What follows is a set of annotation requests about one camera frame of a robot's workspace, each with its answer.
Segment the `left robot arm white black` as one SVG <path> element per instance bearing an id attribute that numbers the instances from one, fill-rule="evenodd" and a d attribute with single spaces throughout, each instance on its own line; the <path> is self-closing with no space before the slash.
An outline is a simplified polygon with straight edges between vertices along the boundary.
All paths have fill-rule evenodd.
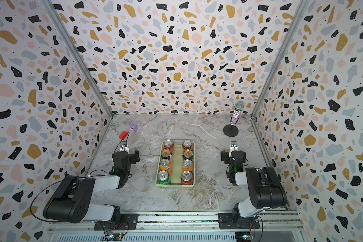
<path id="1" fill-rule="evenodd" d="M 130 154 L 117 151 L 112 155 L 112 170 L 104 175 L 65 177 L 47 202 L 43 217 L 59 222 L 82 221 L 122 222 L 121 209 L 115 205 L 91 202 L 94 193 L 121 189 L 131 177 L 131 165 L 140 161 L 138 150 Z"/>

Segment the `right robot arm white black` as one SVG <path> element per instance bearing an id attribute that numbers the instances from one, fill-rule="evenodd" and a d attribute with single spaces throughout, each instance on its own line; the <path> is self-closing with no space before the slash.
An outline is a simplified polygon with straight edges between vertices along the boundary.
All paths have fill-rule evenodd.
<path id="1" fill-rule="evenodd" d="M 261 212 L 286 206 L 286 192 L 274 168 L 246 167 L 246 153 L 241 150 L 222 151 L 221 161 L 228 165 L 228 181 L 234 186 L 246 187 L 249 196 L 245 201 L 235 204 L 231 218 L 219 215 L 220 224 L 235 228 L 258 225 Z"/>

